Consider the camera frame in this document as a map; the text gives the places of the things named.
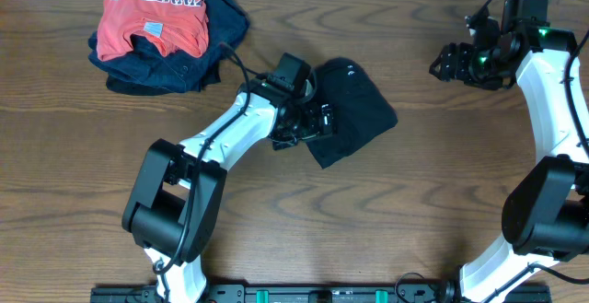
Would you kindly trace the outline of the black t-shirt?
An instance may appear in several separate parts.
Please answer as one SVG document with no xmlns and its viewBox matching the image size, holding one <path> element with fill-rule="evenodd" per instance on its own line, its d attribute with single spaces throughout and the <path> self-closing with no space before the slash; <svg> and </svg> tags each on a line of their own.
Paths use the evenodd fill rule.
<svg viewBox="0 0 589 303">
<path fill-rule="evenodd" d="M 333 109 L 334 135 L 306 145 L 323 169 L 395 127 L 398 117 L 373 80 L 355 61 L 330 59 L 315 69 L 314 101 Z"/>
</svg>

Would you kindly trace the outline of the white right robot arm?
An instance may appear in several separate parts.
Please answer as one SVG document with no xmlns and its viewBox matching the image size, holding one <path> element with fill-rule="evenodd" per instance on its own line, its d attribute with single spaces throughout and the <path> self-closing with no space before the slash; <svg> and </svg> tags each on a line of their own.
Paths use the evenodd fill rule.
<svg viewBox="0 0 589 303">
<path fill-rule="evenodd" d="M 437 289 L 439 302 L 505 302 L 534 274 L 588 252 L 588 110 L 578 82 L 572 32 L 523 27 L 450 43 L 432 62 L 442 81 L 486 89 L 504 78 L 524 94 L 536 165 L 508 195 L 499 237 L 456 278 Z"/>
</svg>

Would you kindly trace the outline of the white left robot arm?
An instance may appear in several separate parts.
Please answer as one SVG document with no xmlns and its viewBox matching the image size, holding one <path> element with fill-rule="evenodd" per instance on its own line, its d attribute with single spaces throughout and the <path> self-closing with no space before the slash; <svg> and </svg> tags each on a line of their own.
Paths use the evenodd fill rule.
<svg viewBox="0 0 589 303">
<path fill-rule="evenodd" d="M 275 150 L 335 132 L 333 107 L 269 82 L 240 86 L 231 107 L 200 133 L 146 151 L 121 226 L 152 262 L 156 297 L 197 302 L 207 287 L 201 256 L 210 240 L 228 171 L 260 140 Z"/>
</svg>

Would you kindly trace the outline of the navy folded garment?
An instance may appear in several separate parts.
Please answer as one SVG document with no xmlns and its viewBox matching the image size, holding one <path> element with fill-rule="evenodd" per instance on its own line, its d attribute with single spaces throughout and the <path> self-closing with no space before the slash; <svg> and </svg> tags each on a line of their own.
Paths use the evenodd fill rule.
<svg viewBox="0 0 589 303">
<path fill-rule="evenodd" d="M 106 72 L 107 89 L 130 96 L 159 96 L 169 93 L 200 92 L 218 83 L 219 64 L 245 39 L 250 22 L 236 0 L 205 0 L 209 46 L 204 55 L 194 58 L 182 50 L 168 56 L 160 54 L 145 37 L 132 36 L 133 50 L 122 57 L 102 62 L 98 58 L 98 36 L 88 39 L 88 60 Z"/>
</svg>

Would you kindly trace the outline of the orange printed t-shirt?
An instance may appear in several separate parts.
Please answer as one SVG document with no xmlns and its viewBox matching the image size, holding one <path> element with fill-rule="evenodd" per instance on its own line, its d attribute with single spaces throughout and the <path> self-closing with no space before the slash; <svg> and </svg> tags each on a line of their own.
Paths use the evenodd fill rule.
<svg viewBox="0 0 589 303">
<path fill-rule="evenodd" d="M 209 46 L 205 0 L 103 0 L 98 59 L 109 61 L 131 52 L 132 36 L 146 38 L 164 57 L 184 51 L 199 58 Z"/>
</svg>

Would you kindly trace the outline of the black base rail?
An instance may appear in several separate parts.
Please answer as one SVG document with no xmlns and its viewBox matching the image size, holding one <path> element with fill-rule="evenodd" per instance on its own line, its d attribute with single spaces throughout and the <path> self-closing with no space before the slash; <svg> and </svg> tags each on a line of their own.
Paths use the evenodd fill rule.
<svg viewBox="0 0 589 303">
<path fill-rule="evenodd" d="M 195 302 L 203 303 L 395 303 L 467 302 L 458 300 L 450 284 L 434 280 L 403 279 L 393 286 L 243 286 L 217 284 L 205 289 Z M 92 303 L 172 302 L 156 292 L 156 286 L 95 287 Z M 520 285 L 507 294 L 508 303 L 550 303 L 548 286 Z"/>
</svg>

